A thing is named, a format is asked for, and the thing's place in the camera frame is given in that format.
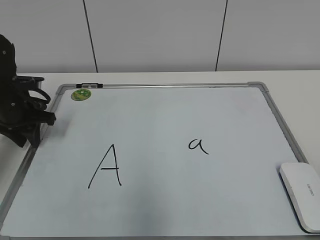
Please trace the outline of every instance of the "black line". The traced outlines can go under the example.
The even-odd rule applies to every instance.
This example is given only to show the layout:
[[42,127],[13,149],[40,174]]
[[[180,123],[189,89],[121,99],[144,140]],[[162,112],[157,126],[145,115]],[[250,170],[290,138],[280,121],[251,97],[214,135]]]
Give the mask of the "black line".
[[90,37],[90,42],[91,42],[91,49],[92,49],[92,53],[93,53],[93,60],[94,60],[94,65],[95,65],[95,71],[98,73],[99,71],[98,71],[98,65],[97,65],[97,60],[96,60],[94,43],[93,43],[93,41],[92,41],[92,36],[91,36],[91,30],[90,30],[90,25],[89,25],[87,7],[86,7],[85,0],[82,0],[82,2],[83,2],[84,13],[85,13],[86,25],[87,25],[87,27],[88,27],[88,32],[89,32],[89,37]]
[[198,139],[194,139],[194,140],[192,140],[191,142],[189,142],[189,145],[188,145],[188,148],[189,149],[195,149],[197,146],[198,146],[198,144],[197,145],[195,145],[194,147],[191,147],[191,144],[194,142],[194,141],[197,141]]
[[222,36],[224,34],[225,20],[226,20],[226,14],[227,14],[227,6],[228,6],[228,0],[225,0],[225,9],[224,9],[224,16],[223,16],[223,22],[222,22],[222,28],[221,28],[219,49],[218,49],[218,54],[216,56],[216,62],[215,62],[215,71],[217,71],[217,68],[218,68],[218,61],[219,61],[219,55],[220,55],[220,49],[221,49],[221,42],[222,42]]
[[188,145],[188,148],[190,149],[190,150],[193,150],[193,149],[195,149],[196,147],[198,147],[198,146],[200,146],[200,148],[201,148],[201,150],[205,153],[205,154],[207,154],[207,155],[209,155],[209,153],[207,153],[205,150],[204,150],[204,148],[202,147],[202,139],[200,139],[200,141],[197,143],[197,145],[195,145],[194,147],[191,147],[191,144],[194,142],[194,141],[197,141],[198,139],[194,139],[194,140],[192,140],[190,143],[189,143],[189,145]]
[[92,178],[91,178],[91,180],[90,180],[88,189],[90,188],[90,185],[91,185],[92,181],[94,180],[94,177],[95,177],[95,175],[97,174],[97,171],[98,171],[98,169],[100,168],[100,165],[101,165],[102,162],[105,160],[105,157],[107,156],[108,152],[110,151],[110,149],[111,149],[113,146],[114,146],[114,145],[112,144],[112,145],[109,147],[108,151],[106,151],[104,157],[102,158],[101,162],[99,163],[98,167],[96,168],[96,170],[95,170],[95,172],[94,172],[94,174],[93,174],[93,176],[92,176]]
[[120,186],[121,185],[121,182],[120,182],[120,179],[119,179],[119,173],[118,173],[118,164],[117,164],[117,156],[116,156],[116,149],[115,149],[115,145],[112,145],[113,147],[113,155],[114,155],[114,161],[115,161],[115,168],[116,168],[116,177],[118,178],[118,183]]
[[100,170],[116,170],[119,169],[119,167],[102,167]]
[[209,155],[209,153],[207,153],[207,152],[202,148],[201,142],[202,142],[202,139],[199,141],[199,145],[200,145],[201,150],[202,150],[205,154]]

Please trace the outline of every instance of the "white table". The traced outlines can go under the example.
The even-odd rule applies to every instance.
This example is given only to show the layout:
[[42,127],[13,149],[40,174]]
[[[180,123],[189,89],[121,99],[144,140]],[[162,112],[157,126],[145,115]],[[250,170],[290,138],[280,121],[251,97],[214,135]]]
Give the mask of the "white table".
[[[231,71],[146,73],[31,73],[44,77],[42,89],[52,98],[61,84],[190,84],[264,82],[306,159],[320,174],[320,71]],[[0,202],[28,146],[19,148],[0,136]]]

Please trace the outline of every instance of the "black marker writing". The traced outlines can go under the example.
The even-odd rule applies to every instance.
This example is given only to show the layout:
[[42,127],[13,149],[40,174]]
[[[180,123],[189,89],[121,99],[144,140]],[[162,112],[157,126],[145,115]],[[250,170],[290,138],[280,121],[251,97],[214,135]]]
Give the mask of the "black marker writing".
[[[105,160],[105,158],[106,158],[107,154],[109,153],[110,149],[113,150],[113,157],[114,157],[115,167],[102,167],[102,168],[100,168],[101,164],[102,164],[103,161]],[[119,183],[119,185],[121,186],[120,179],[119,179],[119,173],[118,173],[119,167],[118,167],[118,164],[117,164],[116,149],[115,149],[115,145],[114,145],[114,144],[112,144],[112,145],[109,147],[108,151],[106,151],[104,157],[102,158],[101,162],[99,163],[98,167],[96,168],[96,170],[95,170],[95,172],[94,172],[94,174],[93,174],[93,176],[92,176],[92,178],[91,178],[91,180],[90,180],[88,189],[90,188],[91,183],[92,183],[92,181],[94,180],[94,178],[95,178],[95,176],[96,176],[99,168],[100,168],[100,170],[116,170],[116,177],[118,178],[118,183]]]
[[209,155],[209,153],[207,153],[204,149],[203,149],[203,147],[202,147],[202,145],[201,145],[201,142],[202,142],[202,139],[200,139],[199,140],[199,142],[197,143],[197,145],[195,145],[194,147],[191,147],[191,144],[194,142],[194,141],[197,141],[198,139],[194,139],[194,140],[192,140],[190,143],[189,143],[189,149],[195,149],[196,147],[200,147],[201,148],[201,150],[205,153],[205,154],[207,154],[207,155]]

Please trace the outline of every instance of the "black mechanical part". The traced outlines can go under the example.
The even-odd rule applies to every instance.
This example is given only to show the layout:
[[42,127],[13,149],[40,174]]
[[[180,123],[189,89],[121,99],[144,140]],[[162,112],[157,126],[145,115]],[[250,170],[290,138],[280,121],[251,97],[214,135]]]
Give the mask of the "black mechanical part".
[[[43,77],[18,76],[15,46],[0,34],[0,134],[19,147],[28,140],[32,147],[40,144],[41,124],[52,126],[56,116],[47,112],[50,96],[39,88]],[[43,98],[30,96],[29,91]]]

